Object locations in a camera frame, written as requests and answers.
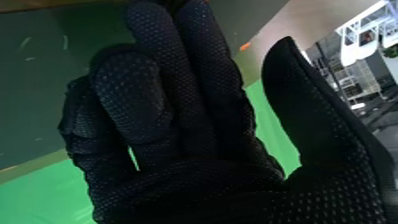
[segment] gloved hand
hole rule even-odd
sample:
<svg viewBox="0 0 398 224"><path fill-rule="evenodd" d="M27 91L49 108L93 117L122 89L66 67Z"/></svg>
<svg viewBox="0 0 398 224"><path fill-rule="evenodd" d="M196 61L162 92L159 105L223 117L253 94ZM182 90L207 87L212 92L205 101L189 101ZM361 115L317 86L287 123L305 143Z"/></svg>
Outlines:
<svg viewBox="0 0 398 224"><path fill-rule="evenodd" d="M97 222L386 223L363 135L326 81L312 80L292 40L271 50L264 71L303 159L285 181L257 138L242 74L209 4L191 0L168 11L164 1L136 1L127 25L138 44L95 57L91 74L70 84L59 127Z"/></svg>

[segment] finger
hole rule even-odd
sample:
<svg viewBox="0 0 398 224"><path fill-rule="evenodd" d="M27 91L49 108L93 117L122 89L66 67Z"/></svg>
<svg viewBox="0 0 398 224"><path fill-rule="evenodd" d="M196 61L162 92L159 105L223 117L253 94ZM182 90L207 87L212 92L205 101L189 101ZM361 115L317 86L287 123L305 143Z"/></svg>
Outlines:
<svg viewBox="0 0 398 224"><path fill-rule="evenodd" d="M321 181L321 173L337 175L337 172L358 168L363 170L363 178L367 175L374 176L370 169L363 169L370 167L372 157L383 161L374 163L376 167L381 167L381 164L390 167L393 159L310 66L292 38L280 41L269 52L264 81L271 105L301 151L303 169L294 175L297 184L312 185ZM317 176L306 170L326 172L313 172L319 173Z"/></svg>
<svg viewBox="0 0 398 224"><path fill-rule="evenodd" d="M166 8L152 1L132 3L127 23L138 44L150 50L161 67L166 95L175 108L184 153L212 157L216 155L214 127L184 43Z"/></svg>
<svg viewBox="0 0 398 224"><path fill-rule="evenodd" d="M223 144L223 156L267 164L269 154L257 138L255 111L242 89L242 74L210 5L203 0L189 1L175 20Z"/></svg>
<svg viewBox="0 0 398 224"><path fill-rule="evenodd" d="M97 199L132 179L138 171L88 76L70 84L59 131L68 155L86 173L97 203Z"/></svg>
<svg viewBox="0 0 398 224"><path fill-rule="evenodd" d="M180 157L159 65L132 46L106 50L95 65L91 81L102 105L148 170Z"/></svg>
<svg viewBox="0 0 398 224"><path fill-rule="evenodd" d="M264 83L283 128L301 151L303 167L287 181L292 191L301 192L294 194L294 200L303 197L303 192L315 192L303 206L340 203L351 210L351 214L338 214L342 220L349 220L356 213L369 214L356 220L383 223L386 216L397 220L392 200L395 161L305 59L292 38L285 38L271 49Z"/></svg>

